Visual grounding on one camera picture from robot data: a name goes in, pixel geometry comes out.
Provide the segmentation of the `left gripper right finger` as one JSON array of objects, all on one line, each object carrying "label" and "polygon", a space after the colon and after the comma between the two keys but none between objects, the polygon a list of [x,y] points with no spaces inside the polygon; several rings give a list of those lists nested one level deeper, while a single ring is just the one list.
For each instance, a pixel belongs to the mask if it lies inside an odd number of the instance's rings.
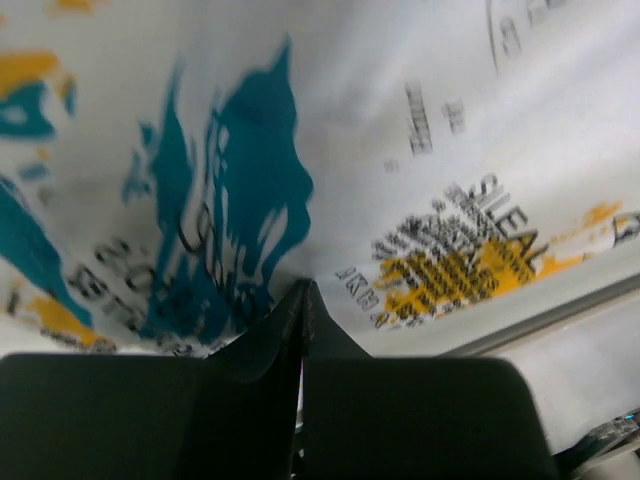
[{"label": "left gripper right finger", "polygon": [[527,383],[485,357],[374,357],[305,294],[308,479],[556,479]]}]

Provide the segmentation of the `aluminium table edge rail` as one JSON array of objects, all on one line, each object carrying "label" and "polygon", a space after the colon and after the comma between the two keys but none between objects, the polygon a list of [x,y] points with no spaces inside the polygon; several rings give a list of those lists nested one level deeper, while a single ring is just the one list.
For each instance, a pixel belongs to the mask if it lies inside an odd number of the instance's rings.
[{"label": "aluminium table edge rail", "polygon": [[538,333],[547,327],[559,324],[561,321],[585,312],[591,312],[597,307],[611,303],[638,290],[639,274],[634,274],[611,285],[585,294],[575,300],[526,318],[515,325],[449,350],[444,353],[444,356],[467,356],[488,353],[499,347],[521,340],[528,335]]}]

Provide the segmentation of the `patterned white teal yellow shorts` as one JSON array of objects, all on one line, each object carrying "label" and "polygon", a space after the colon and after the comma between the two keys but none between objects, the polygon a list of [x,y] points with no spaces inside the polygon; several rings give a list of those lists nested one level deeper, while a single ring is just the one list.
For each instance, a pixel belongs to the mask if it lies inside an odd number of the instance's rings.
[{"label": "patterned white teal yellow shorts", "polygon": [[635,1],[5,1],[1,315],[204,357],[299,280],[438,353],[639,270]]}]

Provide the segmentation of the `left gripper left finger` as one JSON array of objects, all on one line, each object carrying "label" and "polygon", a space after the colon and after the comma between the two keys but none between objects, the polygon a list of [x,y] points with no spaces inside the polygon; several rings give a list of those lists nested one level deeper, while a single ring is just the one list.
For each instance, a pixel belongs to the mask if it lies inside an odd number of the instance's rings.
[{"label": "left gripper left finger", "polygon": [[205,359],[12,354],[5,479],[287,479],[306,286]]}]

